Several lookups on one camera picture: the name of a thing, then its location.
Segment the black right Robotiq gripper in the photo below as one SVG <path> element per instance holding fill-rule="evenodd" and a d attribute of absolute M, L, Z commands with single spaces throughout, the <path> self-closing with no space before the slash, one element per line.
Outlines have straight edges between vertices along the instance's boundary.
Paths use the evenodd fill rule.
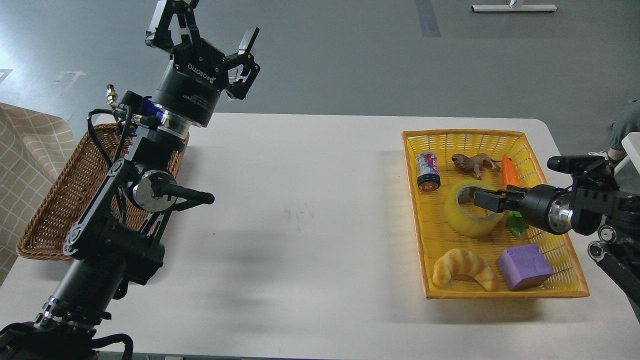
<path fill-rule="evenodd" d="M 539 184 L 526 189 L 514 185 L 507 185 L 503 189 L 487 189 L 484 187 L 469 187 L 469 196 L 473 197 L 473 204 L 496 214 L 503 212 L 519 212 L 522 219 L 530 226 L 544 231 L 553 231 L 549 215 L 551 205 L 561 196 L 561 189 L 548 184 Z"/>

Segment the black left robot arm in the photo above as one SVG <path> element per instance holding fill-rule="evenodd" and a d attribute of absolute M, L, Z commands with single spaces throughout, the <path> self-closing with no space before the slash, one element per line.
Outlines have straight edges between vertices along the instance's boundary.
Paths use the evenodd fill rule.
<path fill-rule="evenodd" d="M 112 300 L 131 283 L 146 285 L 163 266 L 162 236 L 173 212 L 215 202 L 212 193 L 178 185 L 170 160 L 185 151 L 191 126 L 210 123 L 222 93 L 244 100 L 260 66 L 252 54 L 259 28 L 250 27 L 237 52 L 226 55 L 201 37 L 196 0 L 160 0 L 145 34 L 148 47 L 169 54 L 152 96 L 107 85 L 108 108 L 87 114 L 87 133 L 107 172 L 78 220 L 62 253 L 69 270 L 34 321 L 1 331 L 3 360 L 97 360 L 99 350 L 134 342 L 126 333 L 97 338 L 96 328 L 112 315 Z"/>

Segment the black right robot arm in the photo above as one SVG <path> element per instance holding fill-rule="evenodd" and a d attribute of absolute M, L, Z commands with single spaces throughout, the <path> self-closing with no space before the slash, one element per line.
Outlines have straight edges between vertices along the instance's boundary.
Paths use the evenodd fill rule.
<path fill-rule="evenodd" d="M 636 315 L 640 305 L 638 194 L 621 191 L 613 169 L 595 155 L 553 156 L 547 167 L 569 174 L 569 187 L 538 184 L 533 187 L 507 186 L 487 190 L 470 189 L 476 207 L 501 214 L 519 212 L 523 221 L 554 235 L 569 231 L 598 239 L 587 252 L 626 294 Z"/>

